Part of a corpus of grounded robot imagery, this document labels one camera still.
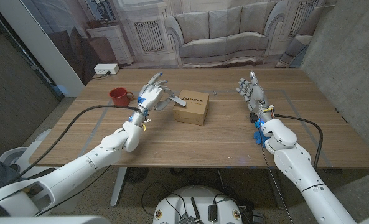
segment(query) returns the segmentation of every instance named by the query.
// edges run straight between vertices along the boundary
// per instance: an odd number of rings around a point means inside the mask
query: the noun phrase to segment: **electrical outlet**
[[[95,72],[97,75],[104,75],[108,71],[110,71],[111,74],[117,74],[117,72],[119,71],[118,64],[98,64],[95,67]]]

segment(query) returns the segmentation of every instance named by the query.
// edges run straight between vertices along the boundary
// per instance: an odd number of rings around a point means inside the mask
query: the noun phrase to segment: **sofa cushion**
[[[209,38],[209,13],[191,12],[175,16],[183,33],[184,43]]]
[[[240,32],[242,6],[209,12],[209,38],[227,37]]]
[[[242,7],[240,32],[263,33],[266,21],[275,2],[258,2]]]
[[[256,32],[244,32],[228,37],[193,40],[180,47],[180,57],[211,57],[240,50],[264,50],[268,38]]]
[[[260,58],[264,54],[264,50],[242,50],[239,52],[234,52],[228,55],[219,55],[211,57],[188,57],[183,58],[183,64],[201,64],[201,63],[216,63],[211,66],[222,66],[228,65],[232,62],[247,62],[250,57]]]

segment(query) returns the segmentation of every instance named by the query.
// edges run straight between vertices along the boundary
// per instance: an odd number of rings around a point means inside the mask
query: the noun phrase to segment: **cabinet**
[[[124,41],[119,25],[87,29],[91,37],[106,37],[111,44],[115,58],[120,64],[132,65],[133,58]]]

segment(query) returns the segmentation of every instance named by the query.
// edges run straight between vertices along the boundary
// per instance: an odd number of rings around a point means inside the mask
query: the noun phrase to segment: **sofa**
[[[67,31],[47,34],[62,56],[86,85],[95,74],[99,63],[118,63],[106,37],[83,38],[74,27]]]
[[[264,62],[286,1],[259,2],[225,10],[191,12],[165,18],[181,67],[221,67]]]

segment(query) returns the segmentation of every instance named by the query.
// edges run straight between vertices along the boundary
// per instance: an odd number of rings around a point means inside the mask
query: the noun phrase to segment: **robotic arm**
[[[176,100],[172,90],[162,86],[167,81],[157,81],[161,75],[154,75],[140,91],[139,110],[125,121],[122,128],[104,137],[93,150],[45,176],[0,188],[0,217],[36,216],[62,202],[67,194],[102,167],[119,161],[122,150],[133,151],[139,144],[148,111],[159,111],[172,99]],[[160,101],[164,93],[170,98]]]
[[[251,81],[241,79],[239,94],[245,99],[254,117],[255,126],[263,135],[266,149],[274,155],[278,169],[301,191],[318,223],[356,223],[335,195],[324,184],[311,165],[310,154],[297,143],[295,133],[274,118],[255,73]]]

